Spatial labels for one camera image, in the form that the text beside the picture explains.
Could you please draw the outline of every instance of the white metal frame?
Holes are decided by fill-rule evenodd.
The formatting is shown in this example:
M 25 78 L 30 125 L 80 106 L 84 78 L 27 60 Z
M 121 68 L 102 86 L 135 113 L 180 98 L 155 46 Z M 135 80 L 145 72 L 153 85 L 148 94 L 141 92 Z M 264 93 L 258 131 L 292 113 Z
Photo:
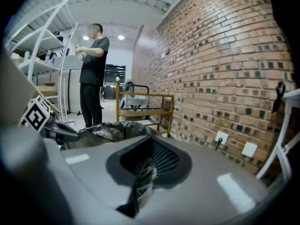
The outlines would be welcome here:
M 285 118 L 282 124 L 282 128 L 272 153 L 270 154 L 265 165 L 256 175 L 257 179 L 260 179 L 265 174 L 265 172 L 268 170 L 268 168 L 270 167 L 270 165 L 272 164 L 276 156 L 278 156 L 285 183 L 287 183 L 292 176 L 291 166 L 286 155 L 288 151 L 298 141 L 300 141 L 300 132 L 284 147 L 282 147 L 282 142 L 285 138 L 285 134 L 288 128 L 290 116 L 292 113 L 292 108 L 293 107 L 300 108 L 300 89 L 284 94 L 283 99 L 285 99 Z
M 35 21 L 36 19 L 38 19 L 39 17 L 41 17 L 42 15 L 45 15 L 49 12 L 51 12 L 52 10 L 52 13 L 51 15 L 49 16 L 48 20 L 45 22 L 45 24 L 36 29 L 35 31 L 27 34 L 26 36 L 24 36 L 19 42 L 17 42 L 17 44 L 10 50 L 10 52 L 12 53 L 15 49 L 17 49 L 20 45 L 22 45 L 24 42 L 26 42 L 26 40 L 28 40 L 29 38 L 32 38 L 34 35 L 38 34 L 38 38 L 35 42 L 35 45 L 34 45 L 34 48 L 33 48 L 33 51 L 32 51 L 32 54 L 31 54 L 31 58 L 28 60 L 28 61 L 24 61 L 23 64 L 19 65 L 18 68 L 19 69 L 22 69 L 24 68 L 25 66 L 29 66 L 28 68 L 28 74 L 27 74 L 27 79 L 29 80 L 29 82 L 32 83 L 32 74 L 33 74 L 33 69 L 34 69 L 34 65 L 35 63 L 37 63 L 36 61 L 36 56 L 39 55 L 38 54 L 38 48 L 41 44 L 42 41 L 45 41 L 45 40 L 48 40 L 48 39 L 51 39 L 51 38 L 57 38 L 57 36 L 53 35 L 51 33 L 51 31 L 48 29 L 49 25 L 51 24 L 51 22 L 53 21 L 53 19 L 55 18 L 55 16 L 58 14 L 58 12 L 60 10 L 62 10 L 64 16 L 66 17 L 67 21 L 70 23 L 71 27 L 72 27 L 72 30 L 71 30 L 71 33 L 70 33 L 70 36 L 67 40 L 67 43 L 66 45 L 64 45 L 62 42 L 60 42 L 58 39 L 57 41 L 59 41 L 61 43 L 61 47 L 57 47 L 57 48 L 53 48 L 53 50 L 57 50 L 57 49 L 61 49 L 61 48 L 67 48 L 68 47 L 68 44 L 69 44 L 69 41 L 71 40 L 77 26 L 78 26 L 78 22 L 75 22 L 68 7 L 67 7 L 67 2 L 68 0 L 63 0 L 61 3 L 51 7 L 51 8 L 48 8 L 47 10 L 41 12 L 40 14 L 36 15 L 36 16 L 33 16 L 29 22 L 27 22 L 26 24 L 24 24 L 17 32 L 15 32 L 11 37 L 9 37 L 8 39 L 8 42 L 6 44 L 6 47 L 9 47 L 9 44 L 11 43 L 11 41 L 23 30 L 25 29 L 31 22 Z M 68 15 L 66 15 L 65 11 L 63 10 L 63 7 L 66 8 L 67 12 L 68 12 Z M 49 37 L 46 37 L 46 38 L 43 38 L 45 33 L 49 33 Z M 58 98 L 58 105 L 59 107 L 56 108 L 48 99 L 50 99 L 51 97 L 45 97 L 37 88 L 36 88 L 36 91 L 38 92 L 38 94 L 47 102 L 50 104 L 51 107 L 53 107 L 54 109 L 56 109 L 57 111 L 60 112 L 60 119 L 62 122 L 64 122 L 64 118 L 63 118 L 63 111 L 62 111 L 62 101 L 61 101 L 61 84 L 62 84 L 62 72 L 63 72 L 63 65 L 64 65 L 64 61 L 65 61 L 65 57 L 66 57 L 66 53 L 64 52 L 63 53 L 63 56 L 62 56 L 62 59 L 61 59 L 61 62 L 60 62 L 60 68 L 59 69 L 56 69 L 56 68 L 53 68 L 53 70 L 55 72 L 59 72 L 59 76 L 58 76 L 58 95 L 57 95 L 57 98 Z

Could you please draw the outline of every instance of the cardboard box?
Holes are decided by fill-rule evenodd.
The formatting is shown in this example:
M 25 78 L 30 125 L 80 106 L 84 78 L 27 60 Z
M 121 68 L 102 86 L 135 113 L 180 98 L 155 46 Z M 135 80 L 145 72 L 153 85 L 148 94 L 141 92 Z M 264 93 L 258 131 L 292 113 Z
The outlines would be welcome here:
M 57 95 L 57 87 L 54 82 L 45 83 L 45 86 L 36 86 L 36 89 L 39 90 L 45 97 Z M 36 98 L 37 96 L 38 92 L 35 92 L 32 98 Z

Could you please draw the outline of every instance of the ceiling light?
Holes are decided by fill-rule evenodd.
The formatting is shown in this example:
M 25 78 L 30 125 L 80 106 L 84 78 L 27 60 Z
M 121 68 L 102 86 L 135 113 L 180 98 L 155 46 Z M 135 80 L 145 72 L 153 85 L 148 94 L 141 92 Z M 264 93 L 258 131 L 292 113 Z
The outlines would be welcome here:
M 125 39 L 125 37 L 124 37 L 123 35 L 118 35 L 118 39 L 120 39 L 120 40 L 124 40 L 124 39 Z

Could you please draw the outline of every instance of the man's arm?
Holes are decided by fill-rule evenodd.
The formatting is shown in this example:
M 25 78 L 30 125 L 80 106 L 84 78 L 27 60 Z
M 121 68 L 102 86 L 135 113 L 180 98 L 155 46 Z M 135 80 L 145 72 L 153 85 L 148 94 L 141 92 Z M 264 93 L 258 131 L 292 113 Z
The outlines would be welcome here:
M 85 52 L 86 54 L 93 57 L 102 57 L 105 51 L 102 48 L 88 48 L 88 47 L 78 47 L 76 48 L 76 53 Z

